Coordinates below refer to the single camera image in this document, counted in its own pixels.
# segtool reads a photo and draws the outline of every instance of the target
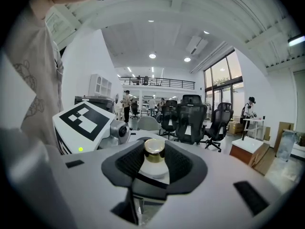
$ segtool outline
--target fluorescent light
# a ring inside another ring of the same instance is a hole
[[[297,44],[299,44],[301,42],[304,42],[304,41],[305,41],[305,36],[298,35],[298,36],[295,36],[295,37],[289,39],[288,40],[288,45],[289,45],[289,47],[291,47],[291,46],[297,45]]]

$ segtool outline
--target gray floor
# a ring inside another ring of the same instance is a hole
[[[138,128],[138,119],[130,119],[129,126],[134,130]],[[220,148],[222,149],[219,155],[229,155],[232,147],[232,141],[241,138],[241,135],[231,135],[227,136],[220,141]],[[199,147],[205,148],[206,144],[200,143]],[[209,146],[209,150],[217,152],[217,148],[214,146]],[[285,162],[279,158],[275,158],[271,164],[265,178],[268,179],[282,194],[293,189],[300,181],[303,171],[305,169],[305,163],[299,159],[290,157],[288,162]],[[144,213],[141,214],[138,211],[139,225],[146,225],[149,220],[158,212],[161,206],[152,206],[144,204]]]

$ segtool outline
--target black railing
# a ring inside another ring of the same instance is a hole
[[[120,77],[121,85],[166,86],[195,89],[195,82],[149,77]]]

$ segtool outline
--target gold lid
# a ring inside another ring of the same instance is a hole
[[[144,143],[145,158],[152,163],[159,163],[164,160],[165,141],[149,139]]]

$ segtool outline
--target air conditioner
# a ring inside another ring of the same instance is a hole
[[[193,36],[190,43],[186,47],[186,50],[191,55],[197,55],[200,54],[200,52],[205,48],[207,44],[208,44],[207,40],[202,39],[199,36]]]

